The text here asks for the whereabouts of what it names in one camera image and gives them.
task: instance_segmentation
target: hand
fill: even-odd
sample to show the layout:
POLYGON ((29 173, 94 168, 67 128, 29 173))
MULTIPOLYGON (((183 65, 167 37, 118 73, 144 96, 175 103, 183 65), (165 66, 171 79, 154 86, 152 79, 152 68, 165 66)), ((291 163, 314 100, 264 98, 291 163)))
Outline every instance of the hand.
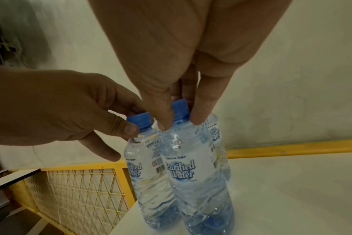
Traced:
POLYGON ((291 0, 91 0, 145 108, 166 130, 171 96, 198 125, 258 51, 291 0), (198 71, 201 80, 198 83, 198 71))
POLYGON ((124 139, 138 127, 108 110, 145 112, 140 98, 100 74, 0 67, 0 144, 31 146, 78 140, 110 161, 120 154, 94 132, 124 139))

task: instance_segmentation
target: blue logo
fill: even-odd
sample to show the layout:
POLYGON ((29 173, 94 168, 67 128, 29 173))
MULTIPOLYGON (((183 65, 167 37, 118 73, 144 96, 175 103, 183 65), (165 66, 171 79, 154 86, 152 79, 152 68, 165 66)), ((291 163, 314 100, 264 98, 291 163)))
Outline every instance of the blue logo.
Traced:
POLYGON ((212 135, 212 138, 214 139, 214 141, 219 139, 220 138, 220 129, 213 128, 211 130, 211 135, 212 135))
POLYGON ((195 168, 194 160, 191 160, 190 164, 184 164, 179 161, 174 161, 170 164, 167 163, 167 169, 172 178, 181 182, 186 182, 192 179, 194 176, 194 171, 192 170, 195 168))
POLYGON ((132 177, 137 178, 141 175, 141 170, 142 170, 141 162, 138 165, 135 165, 133 163, 127 163, 127 167, 132 177))

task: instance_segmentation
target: fingernail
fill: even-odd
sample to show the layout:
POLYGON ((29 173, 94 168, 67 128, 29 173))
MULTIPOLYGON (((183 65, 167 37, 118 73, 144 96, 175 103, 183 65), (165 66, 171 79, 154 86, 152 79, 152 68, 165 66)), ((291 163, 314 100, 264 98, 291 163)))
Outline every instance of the fingernail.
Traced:
POLYGON ((157 123, 158 124, 158 128, 161 130, 161 131, 165 131, 166 128, 164 127, 163 124, 161 124, 160 122, 157 123))
POLYGON ((134 136, 137 132, 138 127, 133 123, 128 123, 124 129, 124 133, 128 136, 134 136))

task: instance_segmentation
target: floor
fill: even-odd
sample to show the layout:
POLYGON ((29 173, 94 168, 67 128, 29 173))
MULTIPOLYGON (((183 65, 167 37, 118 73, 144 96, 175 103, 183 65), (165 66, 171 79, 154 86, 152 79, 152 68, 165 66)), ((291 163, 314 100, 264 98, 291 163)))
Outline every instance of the floor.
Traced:
POLYGON ((0 235, 63 235, 39 215, 14 203, 0 209, 0 235))

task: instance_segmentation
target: wall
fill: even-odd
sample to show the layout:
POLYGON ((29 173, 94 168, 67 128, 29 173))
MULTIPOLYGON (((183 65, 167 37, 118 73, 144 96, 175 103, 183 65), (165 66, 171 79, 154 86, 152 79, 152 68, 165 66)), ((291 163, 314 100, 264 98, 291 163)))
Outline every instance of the wall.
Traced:
MULTIPOLYGON (((85 0, 3 0, 0 24, 18 35, 27 66, 98 72, 136 92, 85 0)), ((214 112, 228 148, 352 138, 352 0, 295 0, 214 112)), ((34 150, 0 146, 0 161, 16 168, 100 160, 77 142, 34 150)))

